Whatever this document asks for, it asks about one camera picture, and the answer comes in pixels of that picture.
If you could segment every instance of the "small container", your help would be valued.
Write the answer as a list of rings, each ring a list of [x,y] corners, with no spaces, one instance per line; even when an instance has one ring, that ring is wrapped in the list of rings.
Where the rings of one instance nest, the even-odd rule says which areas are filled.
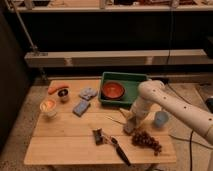
[[[65,103],[69,100],[69,91],[67,89],[61,89],[58,91],[58,97],[62,103]]]
[[[106,99],[120,100],[125,93],[125,89],[120,83],[110,81],[102,86],[101,92]]]
[[[56,115],[56,101],[53,99],[44,100],[40,104],[40,110],[42,114],[47,117],[53,117]]]

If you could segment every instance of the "wooden table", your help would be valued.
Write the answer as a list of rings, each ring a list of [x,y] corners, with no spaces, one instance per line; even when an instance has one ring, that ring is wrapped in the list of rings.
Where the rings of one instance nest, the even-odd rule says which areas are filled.
[[[64,80],[52,81],[50,86],[60,83],[69,84],[70,100],[60,103],[57,93],[47,95],[57,101],[58,113],[52,119],[42,114],[38,118],[24,163],[27,165],[83,165],[83,164],[123,164],[115,149],[108,144],[96,146],[92,130],[102,128],[107,134],[118,139],[120,146],[133,164],[173,163],[176,154],[168,130],[165,127],[156,129],[152,126],[155,111],[160,106],[154,104],[148,117],[143,121],[142,128],[147,130],[162,144],[162,152],[154,156],[149,148],[139,148],[131,144],[131,136],[122,131],[122,125],[108,119],[111,116],[125,122],[118,108],[102,107],[98,97],[92,99],[90,108],[81,117],[72,113],[72,109],[81,100],[79,92],[85,87],[99,90],[100,80]]]

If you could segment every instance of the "orange object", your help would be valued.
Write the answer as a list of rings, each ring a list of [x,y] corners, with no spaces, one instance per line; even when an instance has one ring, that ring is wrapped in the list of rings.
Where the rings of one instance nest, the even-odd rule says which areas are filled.
[[[60,85],[57,85],[57,86],[51,86],[51,87],[48,88],[47,93],[49,95],[52,95],[56,91],[58,91],[58,90],[60,90],[62,88],[69,88],[69,85],[67,85],[67,84],[60,84]]]
[[[106,99],[119,100],[124,95],[125,89],[120,83],[110,81],[102,86],[101,91]]]

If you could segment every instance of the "floor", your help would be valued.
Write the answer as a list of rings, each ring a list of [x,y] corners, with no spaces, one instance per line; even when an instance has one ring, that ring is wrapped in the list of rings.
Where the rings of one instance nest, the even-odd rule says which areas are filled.
[[[179,95],[187,99],[191,104],[207,109],[201,97],[195,89],[194,83],[173,83],[170,86]],[[30,142],[30,138],[35,127],[39,104],[45,97],[47,85],[33,85],[23,103],[19,116],[14,124],[13,130],[8,138],[5,148],[0,156],[1,171],[141,171],[147,168],[146,165],[136,165],[126,167],[125,165],[105,165],[105,166],[26,166],[23,164],[25,153]],[[176,96],[169,87],[166,90],[169,94]],[[171,135],[189,139],[190,129],[182,122],[169,114],[167,123]],[[210,146],[196,133],[193,140]],[[188,171],[189,170],[189,143],[173,139],[177,153],[177,162],[174,164],[158,165],[158,169],[164,171]],[[193,144],[193,171],[206,171],[211,150]]]

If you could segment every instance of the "wall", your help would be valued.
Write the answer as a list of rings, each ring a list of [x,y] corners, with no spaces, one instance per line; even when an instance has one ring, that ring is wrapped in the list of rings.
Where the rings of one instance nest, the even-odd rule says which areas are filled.
[[[0,9],[0,150],[30,86],[23,56]]]

